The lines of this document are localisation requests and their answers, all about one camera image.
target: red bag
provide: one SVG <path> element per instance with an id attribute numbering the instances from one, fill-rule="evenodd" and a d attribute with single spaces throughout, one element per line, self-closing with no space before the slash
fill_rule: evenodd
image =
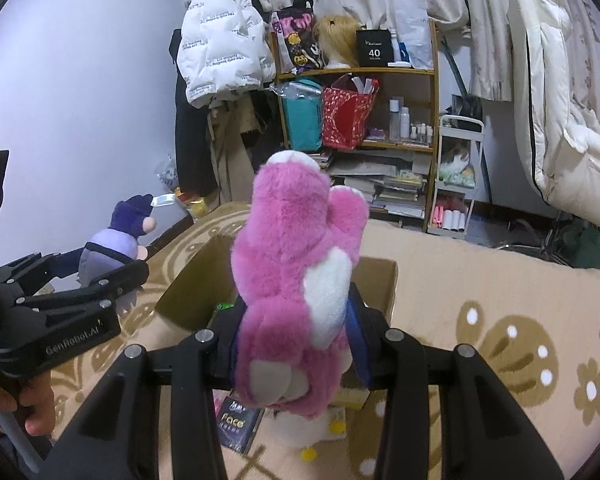
<path id="1" fill-rule="evenodd" d="M 342 88 L 346 78 L 350 82 L 350 75 L 345 75 L 322 91 L 322 143 L 331 148 L 353 150 L 365 138 L 365 121 L 380 84 L 373 79 L 371 93 L 360 94 Z"/>

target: pink fur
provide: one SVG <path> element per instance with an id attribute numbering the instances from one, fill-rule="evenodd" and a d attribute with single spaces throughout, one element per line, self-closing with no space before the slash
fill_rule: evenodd
<path id="1" fill-rule="evenodd" d="M 302 280 L 309 267 L 338 247 L 358 262 L 366 201 L 345 187 L 330 189 L 329 177 L 298 162 L 267 163 L 254 181 L 253 206 L 232 251 L 238 292 L 247 304 L 238 332 L 235 389 L 254 404 L 253 360 L 295 366 L 307 374 L 309 392 L 275 407 L 315 416 L 340 384 L 344 329 L 326 350 L 312 347 L 309 307 Z"/>

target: silver bolt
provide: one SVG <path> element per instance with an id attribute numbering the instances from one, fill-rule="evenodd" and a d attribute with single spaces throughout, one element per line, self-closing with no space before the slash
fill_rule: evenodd
<path id="1" fill-rule="evenodd" d="M 458 346 L 458 353 L 462 356 L 462 357 L 466 357 L 466 358 L 471 358 L 475 355 L 475 348 L 472 347 L 471 345 L 459 345 Z"/>
<path id="2" fill-rule="evenodd" d="M 135 359 L 142 353 L 142 347 L 140 345 L 129 345 L 125 348 L 125 356 L 129 359 Z"/>
<path id="3" fill-rule="evenodd" d="M 202 330 L 198 330 L 196 332 L 196 339 L 201 343 L 206 343 L 207 341 L 211 341 L 214 338 L 213 330 L 209 330 L 208 328 L 203 328 Z"/>
<path id="4" fill-rule="evenodd" d="M 402 341 L 404 339 L 404 332 L 402 330 L 398 330 L 397 328 L 390 328 L 384 333 L 384 337 L 389 341 L 397 343 L 398 341 Z"/>

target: black face box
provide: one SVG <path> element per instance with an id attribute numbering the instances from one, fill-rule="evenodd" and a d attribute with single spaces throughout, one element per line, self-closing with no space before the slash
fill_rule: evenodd
<path id="1" fill-rule="evenodd" d="M 359 30 L 356 40 L 360 66 L 387 66 L 394 60 L 391 33 L 388 30 Z"/>

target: black pants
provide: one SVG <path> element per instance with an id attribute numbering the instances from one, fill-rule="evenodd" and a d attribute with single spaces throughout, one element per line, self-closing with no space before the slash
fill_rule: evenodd
<path id="1" fill-rule="evenodd" d="M 173 31 L 169 53 L 176 65 L 176 168 L 182 192 L 192 192 L 198 196 L 210 195 L 218 188 L 211 152 L 206 142 L 206 116 L 209 108 L 194 108 L 187 101 L 187 84 L 182 78 L 176 63 L 182 34 L 180 29 Z"/>

